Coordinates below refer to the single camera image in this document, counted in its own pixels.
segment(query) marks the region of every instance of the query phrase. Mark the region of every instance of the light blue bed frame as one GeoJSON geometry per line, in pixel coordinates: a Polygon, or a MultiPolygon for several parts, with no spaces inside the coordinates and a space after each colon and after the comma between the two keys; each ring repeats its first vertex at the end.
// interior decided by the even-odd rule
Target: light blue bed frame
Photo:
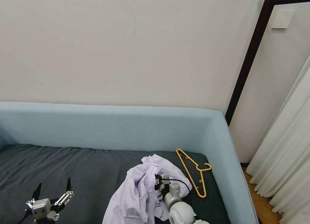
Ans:
{"type": "Polygon", "coordinates": [[[8,144],[201,153],[213,167],[231,223],[258,223],[220,111],[0,102],[0,147],[8,144]]]}

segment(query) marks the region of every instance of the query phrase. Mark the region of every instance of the white wall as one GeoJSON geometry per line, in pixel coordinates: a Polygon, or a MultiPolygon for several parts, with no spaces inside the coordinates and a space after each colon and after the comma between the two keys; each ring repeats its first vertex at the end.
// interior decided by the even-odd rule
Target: white wall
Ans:
{"type": "Polygon", "coordinates": [[[0,100],[225,111],[263,0],[0,0],[0,100]]]}
{"type": "Polygon", "coordinates": [[[310,3],[277,6],[230,124],[239,159],[248,162],[277,116],[310,54],[310,3]],[[286,30],[271,25],[279,8],[295,8],[286,30]]]}

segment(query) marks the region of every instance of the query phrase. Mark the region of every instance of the white garment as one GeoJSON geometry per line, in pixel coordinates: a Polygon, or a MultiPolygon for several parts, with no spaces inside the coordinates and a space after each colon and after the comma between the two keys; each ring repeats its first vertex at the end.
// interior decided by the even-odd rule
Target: white garment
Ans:
{"type": "Polygon", "coordinates": [[[310,223],[310,56],[247,173],[281,224],[310,223]]]}
{"type": "MultiPolygon", "coordinates": [[[[155,174],[168,174],[179,179],[191,189],[189,180],[170,161],[154,154],[141,159],[143,164],[131,168],[125,181],[111,197],[103,218],[103,224],[154,224],[155,216],[169,218],[162,195],[154,190],[155,174]]],[[[180,197],[188,194],[187,187],[180,183],[180,197]]]]}

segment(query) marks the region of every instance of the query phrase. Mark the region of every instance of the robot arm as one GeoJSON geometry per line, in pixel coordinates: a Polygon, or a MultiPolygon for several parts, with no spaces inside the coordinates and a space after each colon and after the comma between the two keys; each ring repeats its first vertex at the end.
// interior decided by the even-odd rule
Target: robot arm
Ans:
{"type": "Polygon", "coordinates": [[[30,215],[34,217],[34,224],[54,224],[55,221],[59,219],[60,211],[65,208],[70,199],[74,196],[70,178],[68,178],[66,192],[60,198],[39,200],[41,187],[42,184],[40,183],[33,192],[32,199],[26,202],[26,213],[18,224],[22,223],[30,215]]]}
{"type": "Polygon", "coordinates": [[[180,197],[180,185],[171,183],[168,175],[155,175],[155,190],[163,194],[171,224],[209,224],[206,221],[196,220],[193,208],[180,197]]]}

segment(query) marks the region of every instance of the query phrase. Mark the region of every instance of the light switch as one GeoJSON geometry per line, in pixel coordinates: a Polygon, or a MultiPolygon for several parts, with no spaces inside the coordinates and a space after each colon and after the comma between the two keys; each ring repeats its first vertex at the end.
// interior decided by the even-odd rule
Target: light switch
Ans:
{"type": "Polygon", "coordinates": [[[294,15],[295,9],[279,9],[273,21],[273,29],[287,29],[294,15]]]}

